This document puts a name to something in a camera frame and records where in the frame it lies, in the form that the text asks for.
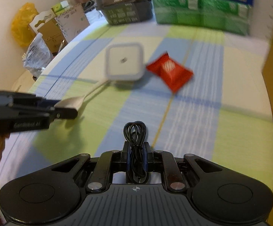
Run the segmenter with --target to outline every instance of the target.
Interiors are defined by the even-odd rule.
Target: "red candy wrapper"
[[[164,53],[146,68],[163,79],[173,93],[176,93],[194,75],[191,70],[171,59],[168,53]]]

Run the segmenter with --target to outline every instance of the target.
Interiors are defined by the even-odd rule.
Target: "white label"
[[[166,71],[166,72],[171,72],[172,70],[175,69],[175,64],[172,60],[167,60],[166,63],[164,63],[163,65],[163,69]]]
[[[188,0],[188,8],[191,10],[198,10],[198,0]]]
[[[248,17],[248,7],[244,4],[238,4],[239,6],[239,16],[242,18]]]
[[[186,4],[186,0],[178,0],[180,5],[185,5]]]
[[[236,11],[236,9],[237,9],[236,3],[230,2],[229,3],[229,8],[231,9],[232,12]]]
[[[65,7],[69,6],[67,0],[64,0],[64,1],[60,2],[60,5],[61,5],[62,8],[65,8]]]

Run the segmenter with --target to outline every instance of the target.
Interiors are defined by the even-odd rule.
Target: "green package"
[[[202,10],[210,13],[225,13],[242,18],[248,18],[249,5],[229,0],[201,0]]]
[[[159,24],[200,26],[200,0],[152,0]]]
[[[200,11],[186,10],[184,8],[177,8],[177,23],[179,25],[201,26]]]
[[[154,7],[188,8],[188,0],[152,0]]]
[[[247,35],[250,6],[229,0],[152,0],[158,24],[202,26]]]
[[[225,30],[240,35],[248,35],[249,24],[247,19],[237,16],[227,16],[225,21]]]
[[[250,6],[229,0],[201,0],[202,26],[247,34]]]
[[[172,7],[154,7],[154,13],[158,24],[177,24],[177,14]]]

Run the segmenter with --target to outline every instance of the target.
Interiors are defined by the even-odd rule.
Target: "blue stripe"
[[[60,76],[95,40],[82,40],[71,49],[50,71],[50,75]]]
[[[190,40],[165,38],[150,61],[168,51],[171,58],[183,63],[189,47]],[[194,41],[189,53],[185,66],[194,70],[197,77],[184,85],[173,98],[156,147],[165,149],[165,142],[178,113],[180,121],[176,125],[180,130],[173,137],[174,144],[177,143],[178,146],[173,146],[171,150],[181,156],[187,153],[185,150],[190,147],[195,152],[211,155],[221,106],[223,46]],[[133,91],[107,131],[95,155],[99,156],[106,150],[122,149],[125,141],[122,129],[130,121],[143,121],[148,128],[147,141],[152,143],[171,96],[171,91],[159,77],[146,72],[144,77],[135,83]],[[185,140],[183,136],[180,137],[182,133],[188,135],[194,133],[193,140],[178,144],[179,140]]]
[[[25,176],[50,165],[52,165],[52,163],[49,162],[35,147],[31,146],[28,153],[25,155],[23,162],[19,166],[15,178]]]
[[[62,73],[62,76],[78,77],[86,66],[101,52],[113,38],[99,38],[84,50]]]
[[[62,99],[75,80],[59,78],[46,95],[47,99]]]
[[[36,88],[34,94],[37,96],[46,96],[51,87],[56,83],[58,77],[46,76],[45,79]]]
[[[79,77],[72,77],[72,76],[53,76],[53,75],[43,75],[43,76],[49,76],[52,78],[60,78],[60,79],[68,79],[68,80],[78,80],[82,82],[88,82],[88,83],[96,83],[98,81],[95,80],[90,80],[90,79],[84,79],[84,78],[79,78]]]
[[[164,38],[150,58],[150,62],[168,51],[170,57],[181,62],[191,44],[190,40]],[[107,131],[95,155],[106,150],[121,150],[124,144],[123,127],[130,121],[143,121],[148,128],[148,142],[152,142],[163,118],[172,93],[161,78],[146,71],[145,75],[134,85],[133,91],[124,103],[119,115]]]

